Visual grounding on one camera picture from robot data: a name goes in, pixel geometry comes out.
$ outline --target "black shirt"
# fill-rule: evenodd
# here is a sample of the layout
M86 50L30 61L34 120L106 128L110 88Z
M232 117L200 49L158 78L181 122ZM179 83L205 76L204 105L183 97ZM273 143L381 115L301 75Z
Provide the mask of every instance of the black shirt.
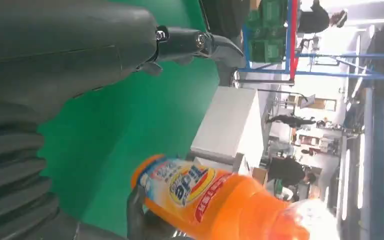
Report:
M314 2L311 6L312 11L303 11L299 20L297 32L302 34L316 34L329 27L329 14L320 6L319 2Z
M282 185L297 185L306 177L303 166L294 159L287 157L279 159L274 157L268 170L269 179L281 179Z

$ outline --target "bottle label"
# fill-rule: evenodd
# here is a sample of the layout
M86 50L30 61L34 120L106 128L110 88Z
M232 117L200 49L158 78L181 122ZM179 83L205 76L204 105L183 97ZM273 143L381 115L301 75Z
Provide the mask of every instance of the bottle label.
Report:
M147 197L171 214L200 223L231 173L177 158L162 157L139 176Z

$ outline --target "green mat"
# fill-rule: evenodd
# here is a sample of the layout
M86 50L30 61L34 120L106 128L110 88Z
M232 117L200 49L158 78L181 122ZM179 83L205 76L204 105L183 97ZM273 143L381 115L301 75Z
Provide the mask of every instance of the green mat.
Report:
M125 0L144 6L158 23L204 30L198 0ZM211 60L162 64L151 77L134 73L100 91L69 101L40 127L45 173L69 214L126 235L126 199L134 169L151 155L184 156L216 91Z

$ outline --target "orange bottle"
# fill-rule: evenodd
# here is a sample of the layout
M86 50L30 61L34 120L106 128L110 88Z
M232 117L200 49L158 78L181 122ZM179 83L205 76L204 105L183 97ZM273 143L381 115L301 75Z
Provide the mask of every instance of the orange bottle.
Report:
M196 240L308 240L288 203L252 177L155 155L133 174L145 205Z

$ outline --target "tide logo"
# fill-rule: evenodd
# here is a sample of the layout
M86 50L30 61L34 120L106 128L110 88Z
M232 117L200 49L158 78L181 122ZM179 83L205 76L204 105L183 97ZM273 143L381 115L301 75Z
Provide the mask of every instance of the tide logo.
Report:
M171 179L169 189L171 199L184 207L199 197L211 184L216 171L204 166L187 166Z

